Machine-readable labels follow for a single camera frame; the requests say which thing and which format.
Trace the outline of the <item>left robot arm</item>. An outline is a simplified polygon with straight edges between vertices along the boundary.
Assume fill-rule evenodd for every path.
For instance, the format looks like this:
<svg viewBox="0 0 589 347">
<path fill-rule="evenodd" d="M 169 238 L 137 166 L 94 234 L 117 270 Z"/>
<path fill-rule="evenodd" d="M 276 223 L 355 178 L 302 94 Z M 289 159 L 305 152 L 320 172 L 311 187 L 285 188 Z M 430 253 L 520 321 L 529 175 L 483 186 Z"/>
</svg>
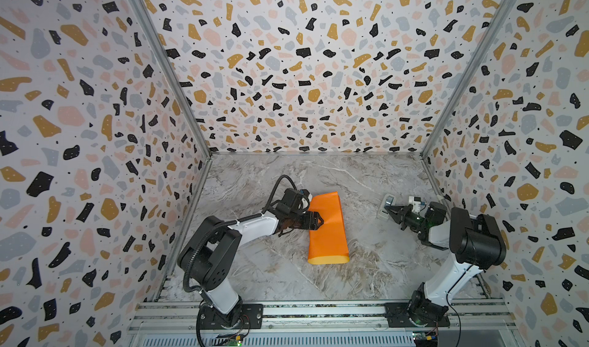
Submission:
<svg viewBox="0 0 589 347">
<path fill-rule="evenodd" d="M 228 281 L 238 249 L 262 237 L 282 236 L 290 230 L 317 230 L 324 220 L 310 210 L 308 190 L 288 188 L 258 213 L 232 221 L 209 216 L 197 228 L 177 259 L 183 271 L 182 288 L 199 293 L 222 316 L 237 313 L 242 298 Z"/>
</svg>

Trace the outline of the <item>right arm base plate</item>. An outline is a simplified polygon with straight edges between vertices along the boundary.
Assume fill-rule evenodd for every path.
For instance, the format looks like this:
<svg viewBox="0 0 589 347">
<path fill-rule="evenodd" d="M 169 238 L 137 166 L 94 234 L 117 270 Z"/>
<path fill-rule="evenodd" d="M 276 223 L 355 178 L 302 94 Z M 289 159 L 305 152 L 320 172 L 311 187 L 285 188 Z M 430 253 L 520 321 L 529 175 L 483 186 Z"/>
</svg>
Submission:
<svg viewBox="0 0 589 347">
<path fill-rule="evenodd" d="M 449 327 L 450 321 L 446 315 L 449 307 L 442 307 L 429 301 L 420 305 L 410 302 L 385 303 L 385 318 L 390 328 Z"/>
</svg>

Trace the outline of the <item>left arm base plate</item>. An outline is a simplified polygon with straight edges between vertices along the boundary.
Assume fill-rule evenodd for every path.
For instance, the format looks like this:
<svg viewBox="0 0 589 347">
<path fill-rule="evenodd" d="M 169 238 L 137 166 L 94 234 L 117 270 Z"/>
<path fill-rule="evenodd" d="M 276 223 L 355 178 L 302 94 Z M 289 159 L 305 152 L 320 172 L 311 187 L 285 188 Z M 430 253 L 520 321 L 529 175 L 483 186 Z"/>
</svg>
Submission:
<svg viewBox="0 0 589 347">
<path fill-rule="evenodd" d="M 197 325 L 201 330 L 260 330 L 264 306 L 261 303 L 237 303 L 227 314 L 214 307 L 203 307 L 199 314 Z"/>
</svg>

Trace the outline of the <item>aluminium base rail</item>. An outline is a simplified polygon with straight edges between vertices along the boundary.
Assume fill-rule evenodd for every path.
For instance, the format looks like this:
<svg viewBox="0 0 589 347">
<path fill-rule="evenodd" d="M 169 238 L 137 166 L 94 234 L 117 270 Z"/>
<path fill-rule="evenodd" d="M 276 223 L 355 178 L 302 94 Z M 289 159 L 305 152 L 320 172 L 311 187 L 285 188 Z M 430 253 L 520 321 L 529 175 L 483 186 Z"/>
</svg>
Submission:
<svg viewBox="0 0 589 347">
<path fill-rule="evenodd" d="M 198 303 L 142 303 L 125 346 L 523 346 L 501 299 L 459 299 L 418 326 L 401 300 L 254 301 L 234 326 Z"/>
</svg>

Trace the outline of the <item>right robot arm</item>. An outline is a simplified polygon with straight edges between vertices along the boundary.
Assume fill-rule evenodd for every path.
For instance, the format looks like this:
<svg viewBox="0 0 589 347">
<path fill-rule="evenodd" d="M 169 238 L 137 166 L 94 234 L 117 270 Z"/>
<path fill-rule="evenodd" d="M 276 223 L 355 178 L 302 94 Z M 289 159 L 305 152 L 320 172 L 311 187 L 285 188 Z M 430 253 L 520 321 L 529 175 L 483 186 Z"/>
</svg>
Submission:
<svg viewBox="0 0 589 347">
<path fill-rule="evenodd" d="M 425 204 L 416 197 L 406 205 L 388 205 L 384 210 L 402 230 L 414 232 L 423 245 L 449 251 L 437 273 L 420 284 L 408 302 L 405 314 L 416 326 L 442 325 L 457 293 L 506 258 L 506 243 L 496 219 L 487 214 L 472 216 L 466 209 L 448 210 L 439 202 Z"/>
</svg>

